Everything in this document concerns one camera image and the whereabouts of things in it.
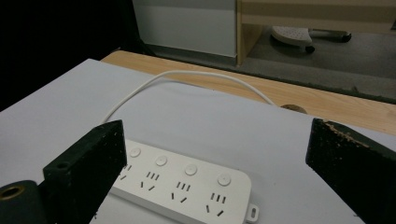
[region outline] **screw hole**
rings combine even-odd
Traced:
[[[0,201],[12,199],[24,191],[24,186],[11,186],[0,192]]]
[[[58,169],[61,169],[61,170],[66,169],[67,167],[69,167],[69,162],[67,162],[67,161],[61,162],[56,167],[58,167]]]
[[[256,217],[256,208],[251,209],[251,217],[252,218]]]

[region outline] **power switch button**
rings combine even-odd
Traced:
[[[198,170],[198,168],[196,165],[190,164],[186,167],[185,172],[186,172],[186,175],[195,175],[197,173],[197,170]]]
[[[229,175],[227,175],[227,174],[222,174],[222,175],[219,176],[218,182],[223,187],[226,187],[226,186],[230,185],[231,177]]]
[[[141,152],[141,149],[140,149],[140,147],[134,147],[134,148],[132,148],[132,150],[131,150],[131,152],[129,153],[129,155],[131,156],[131,157],[138,157],[139,155],[140,155],[140,152]]]
[[[166,158],[165,156],[161,156],[155,161],[155,163],[157,163],[157,165],[159,165],[159,166],[163,166],[166,164],[167,161],[168,161],[168,158]]]

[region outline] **chair wheel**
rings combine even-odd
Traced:
[[[348,41],[350,40],[350,38],[352,38],[352,34],[343,35],[343,37],[341,38],[341,41],[342,41],[343,43],[346,43],[346,42],[348,42]]]
[[[306,46],[305,51],[307,53],[313,53],[315,51],[315,48],[313,46]]]

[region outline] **dark background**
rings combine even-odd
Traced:
[[[115,49],[150,54],[132,1],[14,1],[2,4],[0,111],[88,58]]]

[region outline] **power strip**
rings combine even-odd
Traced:
[[[243,172],[125,140],[128,164],[111,193],[182,223],[254,223]]]

